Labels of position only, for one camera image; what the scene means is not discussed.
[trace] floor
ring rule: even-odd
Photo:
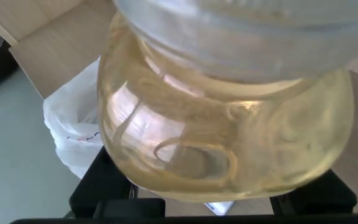
[[[0,223],[64,216],[80,181],[55,153],[42,103],[22,70],[0,84]]]

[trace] yellow liquid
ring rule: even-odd
[[[98,80],[100,128],[118,168],[164,197],[267,197],[317,178],[351,131],[350,76],[263,85],[217,80],[111,29]]]

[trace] jar neck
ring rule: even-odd
[[[230,77],[222,79],[222,74],[229,71],[226,69],[219,70],[221,75],[217,78],[197,60],[192,61],[190,58],[155,44],[149,39],[138,38],[138,43],[145,62],[154,73],[162,77],[169,85],[192,95],[210,92],[224,96],[235,95],[241,98],[265,98],[294,88],[301,91],[314,82],[313,79],[299,78],[271,83],[244,83]]]

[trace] glass bottle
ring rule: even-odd
[[[280,13],[255,2],[116,1],[98,110],[105,147],[133,183],[189,202],[268,197],[317,178],[343,151],[354,104],[338,65],[358,54],[358,34],[327,26],[358,17],[294,19],[295,1]]]

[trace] plastic bag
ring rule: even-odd
[[[79,178],[103,146],[96,119],[98,66],[96,60],[44,101],[56,153]]]

